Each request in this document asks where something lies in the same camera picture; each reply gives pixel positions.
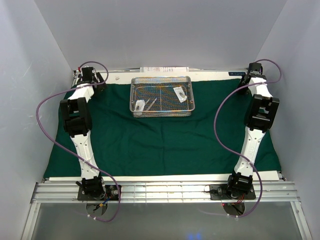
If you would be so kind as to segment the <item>metal wire mesh tray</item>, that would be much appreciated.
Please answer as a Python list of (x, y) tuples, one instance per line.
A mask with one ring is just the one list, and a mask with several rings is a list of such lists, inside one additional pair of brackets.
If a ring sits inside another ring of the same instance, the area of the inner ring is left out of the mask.
[[(173, 88), (182, 87), (187, 100), (180, 103)], [(152, 101), (157, 98), (149, 111)], [(144, 100), (144, 110), (134, 111), (137, 100)], [(135, 118), (187, 117), (195, 110), (192, 81), (188, 76), (135, 77), (130, 83), (129, 109)]]

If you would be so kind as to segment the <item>dark green surgical drape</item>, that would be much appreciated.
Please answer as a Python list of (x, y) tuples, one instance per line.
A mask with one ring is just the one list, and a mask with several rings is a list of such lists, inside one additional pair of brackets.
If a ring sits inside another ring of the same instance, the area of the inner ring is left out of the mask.
[(187, 117), (135, 118), (130, 86), (110, 84), (88, 103), (97, 166), (112, 176), (230, 174), (245, 138), (249, 94), (232, 94), (231, 80), (192, 83)]

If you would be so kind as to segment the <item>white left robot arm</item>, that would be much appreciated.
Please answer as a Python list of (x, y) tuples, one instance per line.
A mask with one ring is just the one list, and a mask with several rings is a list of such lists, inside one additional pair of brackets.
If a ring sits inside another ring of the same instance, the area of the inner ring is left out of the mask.
[(73, 142), (76, 154), (80, 156), (79, 165), (81, 181), (76, 184), (84, 195), (95, 200), (100, 200), (106, 195), (106, 187), (94, 157), (91, 145), (92, 118), (89, 112), (88, 102), (99, 86), (91, 84), (101, 83), (103, 78), (94, 67), (85, 66), (78, 69), (76, 85), (80, 86), (67, 99), (60, 101), (60, 110), (63, 119), (63, 128), (69, 134)]

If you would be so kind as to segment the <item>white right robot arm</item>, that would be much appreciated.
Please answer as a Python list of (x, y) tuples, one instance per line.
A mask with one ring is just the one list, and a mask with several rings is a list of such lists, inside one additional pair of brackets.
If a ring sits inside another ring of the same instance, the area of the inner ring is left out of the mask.
[(251, 100), (244, 117), (245, 136), (241, 153), (226, 185), (226, 194), (232, 198), (243, 198), (253, 192), (254, 164), (260, 144), (272, 127), (280, 100), (270, 93), (267, 78), (263, 75), (261, 62), (249, 64), (247, 74), (242, 76), (239, 95), (251, 94)]

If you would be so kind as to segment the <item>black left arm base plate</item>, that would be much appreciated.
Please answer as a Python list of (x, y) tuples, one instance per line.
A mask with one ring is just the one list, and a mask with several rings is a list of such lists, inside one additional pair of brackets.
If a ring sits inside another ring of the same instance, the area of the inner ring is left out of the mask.
[(107, 184), (102, 187), (102, 191), (94, 192), (93, 194), (85, 194), (81, 187), (79, 187), (77, 200), (78, 201), (118, 201), (121, 195), (122, 186)]

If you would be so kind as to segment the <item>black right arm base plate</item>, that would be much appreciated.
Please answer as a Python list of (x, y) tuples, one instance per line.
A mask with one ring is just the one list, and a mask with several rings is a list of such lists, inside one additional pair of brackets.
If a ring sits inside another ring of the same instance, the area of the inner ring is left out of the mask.
[(204, 193), (210, 195), (211, 200), (255, 200), (256, 194), (251, 187), (248, 194), (242, 191), (231, 191), (227, 188), (227, 184), (207, 184), (204, 186)]

